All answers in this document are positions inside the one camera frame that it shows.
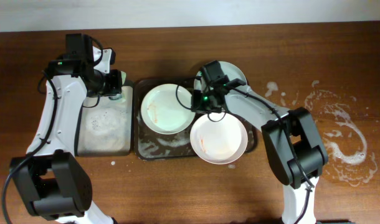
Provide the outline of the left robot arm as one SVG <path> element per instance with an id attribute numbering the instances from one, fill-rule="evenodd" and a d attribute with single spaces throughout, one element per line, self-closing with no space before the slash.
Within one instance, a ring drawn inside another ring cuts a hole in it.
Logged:
<path id="1" fill-rule="evenodd" d="M 59 223 L 115 223 L 92 200 L 92 183 L 75 159 L 86 98 L 117 96 L 123 75 L 110 67 L 113 49 L 87 34 L 68 34 L 65 53 L 43 69 L 46 98 L 36 135 L 23 157 L 14 157 L 2 188 L 2 212 L 7 223 L 6 193 L 16 186 L 27 212 Z"/>

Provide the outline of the yellow green sponge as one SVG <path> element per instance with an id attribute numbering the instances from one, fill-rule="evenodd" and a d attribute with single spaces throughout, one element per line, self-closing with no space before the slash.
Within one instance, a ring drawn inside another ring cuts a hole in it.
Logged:
<path id="1" fill-rule="evenodd" d="M 121 73 L 122 81 L 124 82 L 126 80 L 126 73 L 123 71 L 121 71 L 120 73 Z M 112 101 L 124 102 L 126 100 L 126 98 L 125 98 L 125 94 L 123 91 L 123 85 L 121 86 L 121 92 L 120 93 L 117 93 L 116 95 L 113 95 L 113 96 L 109 96 L 108 98 Z"/>

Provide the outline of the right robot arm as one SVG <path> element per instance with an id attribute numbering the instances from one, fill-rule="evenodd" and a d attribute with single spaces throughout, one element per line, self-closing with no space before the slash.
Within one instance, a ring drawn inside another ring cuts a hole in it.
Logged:
<path id="1" fill-rule="evenodd" d="M 262 133 L 269 166 L 283 185 L 282 223 L 316 223 L 315 190 L 328 153 L 311 113 L 272 103 L 253 91 L 235 65 L 214 60 L 196 75 L 191 110 L 238 116 Z"/>

